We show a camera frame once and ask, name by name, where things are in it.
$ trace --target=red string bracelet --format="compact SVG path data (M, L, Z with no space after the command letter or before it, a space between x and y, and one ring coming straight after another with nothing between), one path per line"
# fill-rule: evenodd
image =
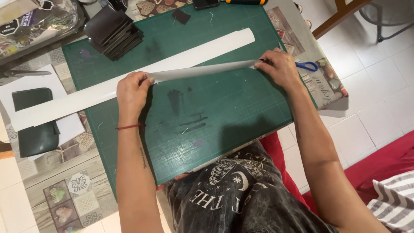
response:
M118 130L119 131L121 129L129 129L129 128L134 128L134 127L139 127L139 126L142 126L143 130L145 131L144 126L141 123L139 123L139 122L138 122L138 124L135 124L135 125L124 126L124 127L117 127L117 128L115 128L115 130Z

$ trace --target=gray striped fabric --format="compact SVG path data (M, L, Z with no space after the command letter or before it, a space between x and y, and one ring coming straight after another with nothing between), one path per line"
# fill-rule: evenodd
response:
M367 207L375 217L392 232L414 233L414 171L372 182L379 197Z

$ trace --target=woman's left hand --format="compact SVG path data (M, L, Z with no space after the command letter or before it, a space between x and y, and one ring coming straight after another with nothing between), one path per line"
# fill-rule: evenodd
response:
M138 123L138 117L147 102L148 88L154 79L148 79L146 72L132 72L118 82L116 97L119 105L118 127Z

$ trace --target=patterned tablecloth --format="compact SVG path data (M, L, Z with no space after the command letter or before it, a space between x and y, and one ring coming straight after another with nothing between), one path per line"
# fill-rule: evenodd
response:
M189 2L191 1L132 0L127 14L135 20L141 20ZM290 1L274 0L269 1L265 9L296 61L315 61L319 65L320 70L317 72L299 70L319 110L327 107L346 110L348 94L295 5ZM59 44L37 51L8 66L15 70L37 70L48 64L53 65L68 94L75 92ZM0 85L14 80L16 78L0 78ZM79 112L79 117L86 132L35 161L20 158L17 134L1 104L0 113L41 233L75 232L118 211L83 112Z

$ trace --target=green cutting mat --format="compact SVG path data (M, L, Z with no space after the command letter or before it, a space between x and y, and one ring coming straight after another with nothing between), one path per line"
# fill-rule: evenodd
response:
M276 30L261 6L221 4L195 11L186 25L172 11L135 23L144 42L112 62L87 39L68 44L63 53L76 89L81 90L147 66L236 30L250 28L256 41L203 65L257 59L278 47ZM145 150L157 184L199 166L292 121L281 88L259 71L244 68L203 77L162 82L149 93ZM118 104L115 99L85 110L108 179L115 193Z

